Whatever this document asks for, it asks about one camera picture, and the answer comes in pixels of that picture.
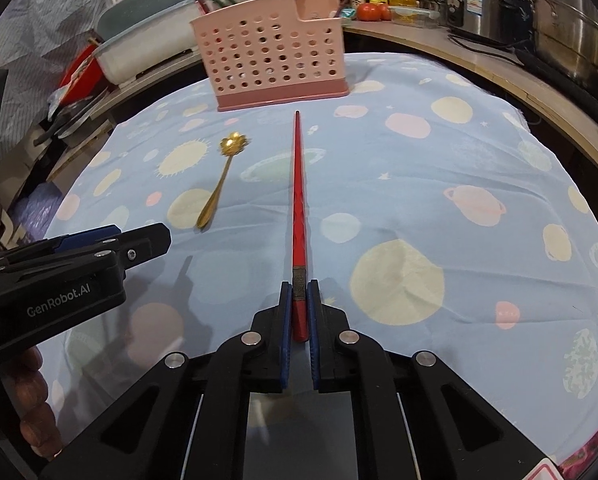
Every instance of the spoon handle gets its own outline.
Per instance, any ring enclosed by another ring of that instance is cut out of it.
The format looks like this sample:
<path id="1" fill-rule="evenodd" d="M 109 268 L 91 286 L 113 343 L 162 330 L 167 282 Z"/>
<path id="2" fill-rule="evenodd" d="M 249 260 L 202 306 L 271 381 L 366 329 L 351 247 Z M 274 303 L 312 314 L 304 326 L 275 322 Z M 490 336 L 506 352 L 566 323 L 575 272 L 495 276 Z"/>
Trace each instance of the spoon handle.
<path id="1" fill-rule="evenodd" d="M 217 205 L 219 203 L 219 195 L 221 194 L 221 188 L 223 187 L 223 181 L 225 181 L 225 177 L 228 174 L 228 168 L 230 168 L 230 163 L 233 161 L 233 156 L 230 155 L 228 160 L 225 162 L 225 166 L 223 167 L 223 173 L 221 174 L 221 178 L 219 182 L 217 182 L 217 187 L 213 191 L 212 195 L 208 199 L 208 202 L 205 203 L 204 208 L 199 213 L 199 218 L 197 218 L 197 227 L 199 229 L 203 229 L 210 219 L 215 215 L 215 211 L 217 211 Z"/>

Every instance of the light blue tablecloth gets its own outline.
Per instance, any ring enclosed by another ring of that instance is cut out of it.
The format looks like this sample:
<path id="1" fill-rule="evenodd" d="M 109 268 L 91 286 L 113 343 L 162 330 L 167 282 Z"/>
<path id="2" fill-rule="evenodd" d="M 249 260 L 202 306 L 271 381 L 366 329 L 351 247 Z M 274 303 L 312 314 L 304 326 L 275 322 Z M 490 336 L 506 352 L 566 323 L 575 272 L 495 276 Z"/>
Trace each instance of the light blue tablecloth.
<path id="1" fill-rule="evenodd" d="M 70 440 L 164 354 L 214 351 L 291 278 L 290 149 L 301 111 L 310 277 L 390 351 L 438 354 L 561 462 L 598 429 L 598 224 L 521 113 L 417 56 L 346 56 L 341 99 L 215 111 L 207 80 L 120 124 L 48 237 L 164 222 L 167 256 L 128 300 L 42 345 Z M 225 159 L 212 226 L 194 227 Z M 349 400 L 291 387 L 251 403 L 246 478 L 355 478 Z"/>

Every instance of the pink plastic basket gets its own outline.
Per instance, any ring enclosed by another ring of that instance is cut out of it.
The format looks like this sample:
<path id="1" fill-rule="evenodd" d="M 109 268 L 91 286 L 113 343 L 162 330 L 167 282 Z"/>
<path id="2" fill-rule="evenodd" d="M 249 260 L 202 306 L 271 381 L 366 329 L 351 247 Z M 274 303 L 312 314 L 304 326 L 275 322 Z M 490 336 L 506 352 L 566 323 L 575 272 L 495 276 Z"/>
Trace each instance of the pink plastic basket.
<path id="1" fill-rule="evenodd" d="M 220 112 L 349 93 L 339 0 L 250 0 L 191 22 Z"/>

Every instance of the gold spoon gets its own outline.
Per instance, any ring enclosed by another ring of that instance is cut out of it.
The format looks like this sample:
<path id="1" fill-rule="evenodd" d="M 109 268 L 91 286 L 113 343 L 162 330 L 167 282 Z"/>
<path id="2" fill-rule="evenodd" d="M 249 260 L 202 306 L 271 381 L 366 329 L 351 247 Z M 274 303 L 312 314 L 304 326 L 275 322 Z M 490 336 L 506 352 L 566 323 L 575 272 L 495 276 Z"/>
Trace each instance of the gold spoon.
<path id="1" fill-rule="evenodd" d="M 223 173 L 221 174 L 221 178 L 217 183 L 217 187 L 215 187 L 212 195 L 210 195 L 208 202 L 205 203 L 204 208 L 199 214 L 199 218 L 197 218 L 197 227 L 199 229 L 203 229 L 208 222 L 210 222 L 210 219 L 214 216 L 215 211 L 217 211 L 217 205 L 219 203 L 219 195 L 221 193 L 221 188 L 223 187 L 223 181 L 225 181 L 225 177 L 228 174 L 228 168 L 230 168 L 230 163 L 233 160 L 233 156 L 241 153 L 248 145 L 248 142 L 249 141 L 247 137 L 243 136 L 239 132 L 233 132 L 225 139 L 221 140 L 219 144 L 221 154 L 223 156 L 227 156 L 228 160 L 225 162 Z"/>

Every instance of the wooden countertop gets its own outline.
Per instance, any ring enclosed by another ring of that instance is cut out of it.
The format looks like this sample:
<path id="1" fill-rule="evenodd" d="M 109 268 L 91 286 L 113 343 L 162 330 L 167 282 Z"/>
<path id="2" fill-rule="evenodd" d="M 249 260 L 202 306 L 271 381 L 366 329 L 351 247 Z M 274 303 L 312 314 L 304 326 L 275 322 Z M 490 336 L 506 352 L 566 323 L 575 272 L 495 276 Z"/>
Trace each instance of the wooden countertop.
<path id="1" fill-rule="evenodd" d="M 390 22 L 352 22 L 344 30 L 420 50 L 492 81 L 555 126 L 598 166 L 598 124 L 559 91 L 522 68 L 458 46 L 448 39 L 448 31 L 443 27 L 426 29 Z M 488 49 L 481 45 L 476 48 Z"/>

